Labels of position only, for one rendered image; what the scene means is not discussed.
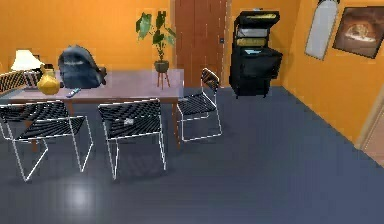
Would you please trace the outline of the brown wooden dining table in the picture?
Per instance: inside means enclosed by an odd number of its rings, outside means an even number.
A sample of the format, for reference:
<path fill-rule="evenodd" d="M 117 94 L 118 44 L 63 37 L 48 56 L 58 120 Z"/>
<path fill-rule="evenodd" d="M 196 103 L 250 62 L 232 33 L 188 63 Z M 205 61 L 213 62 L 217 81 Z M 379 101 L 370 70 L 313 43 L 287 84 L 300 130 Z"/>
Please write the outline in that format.
<path fill-rule="evenodd" d="M 164 88 L 157 86 L 158 75 L 154 70 L 112 71 L 106 76 L 106 85 L 81 90 L 72 98 L 67 98 L 69 90 L 65 88 L 60 89 L 56 95 L 46 96 L 39 91 L 27 91 L 21 87 L 0 94 L 0 104 L 62 100 L 70 114 L 73 114 L 74 104 L 102 104 L 158 98 L 162 104 L 172 105 L 172 131 L 177 146 L 180 146 L 177 103 L 184 93 L 184 71 L 170 69 L 167 74 L 170 86 Z"/>

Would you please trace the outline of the brown wooden room door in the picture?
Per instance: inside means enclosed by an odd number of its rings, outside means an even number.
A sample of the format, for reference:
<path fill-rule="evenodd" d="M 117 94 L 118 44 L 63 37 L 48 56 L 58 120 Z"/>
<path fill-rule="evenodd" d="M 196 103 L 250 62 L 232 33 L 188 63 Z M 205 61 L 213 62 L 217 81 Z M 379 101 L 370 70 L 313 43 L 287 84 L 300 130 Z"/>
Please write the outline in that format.
<path fill-rule="evenodd" d="M 176 67 L 197 87 L 203 68 L 222 76 L 227 0 L 175 0 Z"/>

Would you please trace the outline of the black shelf cabinet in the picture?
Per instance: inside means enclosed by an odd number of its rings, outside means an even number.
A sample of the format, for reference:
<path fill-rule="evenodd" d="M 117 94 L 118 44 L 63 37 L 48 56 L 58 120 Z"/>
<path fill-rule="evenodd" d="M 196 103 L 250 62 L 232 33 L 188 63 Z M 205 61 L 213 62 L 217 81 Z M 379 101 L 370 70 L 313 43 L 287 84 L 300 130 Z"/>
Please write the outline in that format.
<path fill-rule="evenodd" d="M 234 21 L 229 84 L 236 97 L 266 97 L 279 74 L 283 54 L 268 46 L 278 11 L 242 11 Z"/>

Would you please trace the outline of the green potted house plant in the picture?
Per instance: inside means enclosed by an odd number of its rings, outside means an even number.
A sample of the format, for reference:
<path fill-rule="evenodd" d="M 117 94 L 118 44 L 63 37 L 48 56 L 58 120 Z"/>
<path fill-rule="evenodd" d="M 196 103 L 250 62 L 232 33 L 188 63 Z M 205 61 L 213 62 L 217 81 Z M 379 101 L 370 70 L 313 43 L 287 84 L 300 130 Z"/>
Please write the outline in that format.
<path fill-rule="evenodd" d="M 148 35 L 152 37 L 152 45 L 158 53 L 158 59 L 154 62 L 154 68 L 157 72 L 157 86 L 161 89 L 164 89 L 164 84 L 170 86 L 168 76 L 170 63 L 164 58 L 165 48 L 167 45 L 174 46 L 176 41 L 175 31 L 166 26 L 166 18 L 166 11 L 158 11 L 155 23 L 152 23 L 152 15 L 142 12 L 135 27 L 139 40 L 143 40 Z"/>

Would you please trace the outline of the dark blue backpack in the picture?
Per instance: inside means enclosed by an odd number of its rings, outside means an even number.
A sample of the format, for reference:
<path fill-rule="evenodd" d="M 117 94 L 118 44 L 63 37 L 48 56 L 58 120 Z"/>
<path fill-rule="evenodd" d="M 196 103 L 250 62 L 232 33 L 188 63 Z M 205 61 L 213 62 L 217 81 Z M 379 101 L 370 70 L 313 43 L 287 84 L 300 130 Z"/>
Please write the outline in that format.
<path fill-rule="evenodd" d="M 65 88 L 91 89 L 106 84 L 106 68 L 98 66 L 91 53 L 80 45 L 64 49 L 59 56 L 58 66 Z"/>

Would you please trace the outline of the yellow round vase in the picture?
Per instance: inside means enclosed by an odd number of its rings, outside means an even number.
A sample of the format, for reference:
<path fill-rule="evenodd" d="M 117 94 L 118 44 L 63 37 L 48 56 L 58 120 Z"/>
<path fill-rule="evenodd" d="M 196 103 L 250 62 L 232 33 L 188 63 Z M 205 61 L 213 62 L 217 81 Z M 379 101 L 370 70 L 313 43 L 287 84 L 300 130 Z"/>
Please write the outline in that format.
<path fill-rule="evenodd" d="M 60 82 L 56 78 L 53 69 L 48 69 L 44 65 L 40 66 L 42 76 L 37 83 L 40 92 L 45 95 L 55 95 L 60 90 Z"/>

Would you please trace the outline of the white shade table lamp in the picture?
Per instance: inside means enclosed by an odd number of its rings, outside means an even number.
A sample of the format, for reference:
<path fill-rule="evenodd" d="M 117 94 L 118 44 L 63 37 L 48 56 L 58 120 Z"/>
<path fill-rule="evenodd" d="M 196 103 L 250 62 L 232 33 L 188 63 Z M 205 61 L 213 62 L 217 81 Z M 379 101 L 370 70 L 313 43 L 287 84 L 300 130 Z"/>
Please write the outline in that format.
<path fill-rule="evenodd" d="M 16 51 L 11 69 L 14 71 L 28 71 L 43 66 L 44 63 L 37 59 L 30 50 L 20 49 Z"/>

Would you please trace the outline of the pale wooden room door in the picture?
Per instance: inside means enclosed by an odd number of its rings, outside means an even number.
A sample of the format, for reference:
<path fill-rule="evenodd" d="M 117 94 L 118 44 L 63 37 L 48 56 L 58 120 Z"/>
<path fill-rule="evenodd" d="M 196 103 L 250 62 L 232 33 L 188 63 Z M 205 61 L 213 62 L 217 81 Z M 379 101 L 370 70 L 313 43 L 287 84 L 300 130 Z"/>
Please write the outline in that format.
<path fill-rule="evenodd" d="M 354 147 L 384 168 L 384 84 L 371 107 Z"/>

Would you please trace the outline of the grey arched wall mirror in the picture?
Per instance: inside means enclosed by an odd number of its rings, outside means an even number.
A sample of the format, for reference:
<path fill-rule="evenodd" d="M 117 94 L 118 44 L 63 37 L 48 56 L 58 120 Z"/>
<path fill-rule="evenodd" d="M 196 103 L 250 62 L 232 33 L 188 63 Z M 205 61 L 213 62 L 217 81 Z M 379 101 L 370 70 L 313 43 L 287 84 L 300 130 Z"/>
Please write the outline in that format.
<path fill-rule="evenodd" d="M 319 60 L 324 59 L 338 14 L 338 5 L 338 0 L 318 2 L 306 42 L 306 55 Z"/>

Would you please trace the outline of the dark framed wall picture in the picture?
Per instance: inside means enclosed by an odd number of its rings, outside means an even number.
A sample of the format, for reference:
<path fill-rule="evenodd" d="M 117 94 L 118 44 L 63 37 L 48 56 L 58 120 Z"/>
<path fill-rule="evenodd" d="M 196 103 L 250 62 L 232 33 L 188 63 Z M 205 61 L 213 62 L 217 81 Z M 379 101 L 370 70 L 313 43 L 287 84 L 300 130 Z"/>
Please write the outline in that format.
<path fill-rule="evenodd" d="M 384 40 L 384 6 L 345 7 L 333 48 L 375 59 Z"/>

